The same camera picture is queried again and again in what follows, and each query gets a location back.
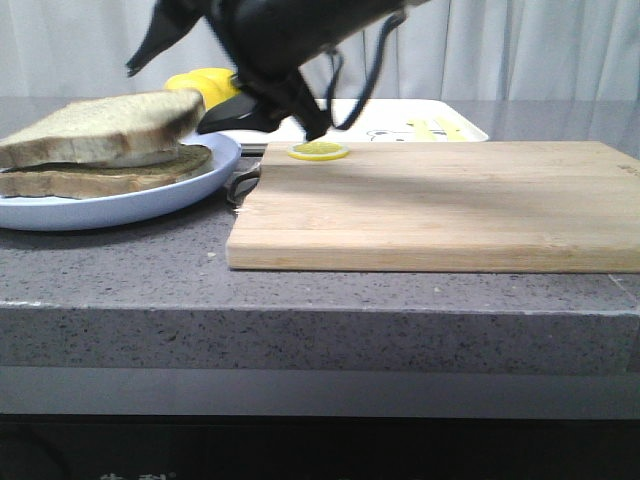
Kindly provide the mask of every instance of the sandwich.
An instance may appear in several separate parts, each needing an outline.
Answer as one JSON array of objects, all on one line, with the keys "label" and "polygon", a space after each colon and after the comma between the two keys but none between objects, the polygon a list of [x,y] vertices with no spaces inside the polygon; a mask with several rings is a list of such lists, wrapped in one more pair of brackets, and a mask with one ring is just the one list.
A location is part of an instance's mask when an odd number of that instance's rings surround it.
[{"label": "sandwich", "polygon": [[202,173],[211,151],[179,140],[204,111],[191,89],[72,102],[0,140],[0,195],[95,198]]}]

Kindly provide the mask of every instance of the wooden cutting board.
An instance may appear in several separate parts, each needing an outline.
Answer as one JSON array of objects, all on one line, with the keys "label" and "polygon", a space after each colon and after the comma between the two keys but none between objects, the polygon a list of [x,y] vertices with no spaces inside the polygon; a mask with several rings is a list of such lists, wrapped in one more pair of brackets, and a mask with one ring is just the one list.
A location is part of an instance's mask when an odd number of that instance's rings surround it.
[{"label": "wooden cutting board", "polygon": [[640,162],[599,142],[271,144],[227,243],[230,267],[640,271]]}]

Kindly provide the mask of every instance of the speckled countertop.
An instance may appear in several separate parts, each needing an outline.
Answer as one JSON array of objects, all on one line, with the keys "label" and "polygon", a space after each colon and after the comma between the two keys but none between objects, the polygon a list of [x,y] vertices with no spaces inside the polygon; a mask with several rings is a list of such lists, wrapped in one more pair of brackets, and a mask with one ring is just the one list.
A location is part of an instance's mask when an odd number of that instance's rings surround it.
[{"label": "speckled countertop", "polygon": [[[66,102],[0,98],[0,137]],[[495,140],[592,139],[640,158],[637,103],[450,105]],[[640,371],[640,275],[230,271],[233,221],[218,192],[122,227],[0,229],[0,365]]]}]

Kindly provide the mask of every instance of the black cable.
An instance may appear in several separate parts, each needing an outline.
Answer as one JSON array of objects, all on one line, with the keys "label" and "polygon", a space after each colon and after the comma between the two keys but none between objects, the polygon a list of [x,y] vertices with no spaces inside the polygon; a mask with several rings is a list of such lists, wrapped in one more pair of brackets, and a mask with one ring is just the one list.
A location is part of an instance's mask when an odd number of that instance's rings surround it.
[{"label": "black cable", "polygon": [[[389,18],[387,18],[387,20],[382,25],[382,28],[380,29],[380,35],[378,36],[378,45],[376,47],[373,66],[371,67],[371,71],[369,72],[364,88],[360,93],[360,98],[358,99],[353,110],[351,110],[351,113],[349,113],[347,118],[340,125],[335,125],[334,123],[335,128],[337,128],[338,130],[350,129],[362,113],[365,104],[373,93],[373,89],[375,88],[376,82],[378,81],[378,77],[380,76],[380,70],[382,68],[382,61],[384,58],[384,47],[387,38],[393,30],[395,30],[402,22],[406,20],[406,18],[406,12],[404,10],[398,10]],[[331,112],[331,103],[333,101],[333,94],[335,93],[335,83],[337,83],[336,74],[334,74],[331,80],[331,84],[329,85],[329,89],[327,89],[327,109],[329,112]]]},{"label": "black cable", "polygon": [[329,58],[331,60],[331,69],[333,70],[333,76],[331,77],[331,82],[327,87],[327,92],[325,93],[325,101],[326,101],[326,112],[329,118],[331,119],[331,124],[335,126],[335,122],[333,121],[333,99],[336,93],[336,87],[338,85],[338,78],[340,76],[340,72],[342,71],[342,67],[344,66],[344,56],[340,53],[336,48],[332,48],[327,52]]}]

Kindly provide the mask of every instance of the plate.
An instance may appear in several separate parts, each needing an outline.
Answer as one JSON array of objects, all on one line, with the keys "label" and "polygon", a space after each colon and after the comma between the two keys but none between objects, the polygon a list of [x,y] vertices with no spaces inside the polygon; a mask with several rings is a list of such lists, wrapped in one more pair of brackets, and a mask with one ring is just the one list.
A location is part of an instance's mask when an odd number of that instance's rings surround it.
[{"label": "plate", "polygon": [[213,169],[172,185],[109,197],[0,197],[0,227],[33,231],[113,227],[171,213],[202,200],[233,173],[241,147],[219,133],[193,134],[182,143],[209,147],[214,152]]},{"label": "plate", "polygon": [[[345,119],[357,100],[337,98],[333,101],[334,118]],[[325,102],[318,100],[324,108]],[[447,135],[445,130],[458,130]],[[299,143],[304,131],[292,118],[282,121],[272,133],[251,130],[228,130],[226,135],[242,144],[246,154],[262,154],[268,143]],[[484,142],[489,136],[451,106],[437,100],[372,98],[353,126],[346,131],[330,129],[323,141],[349,144],[350,142],[429,142],[464,141]]]}]

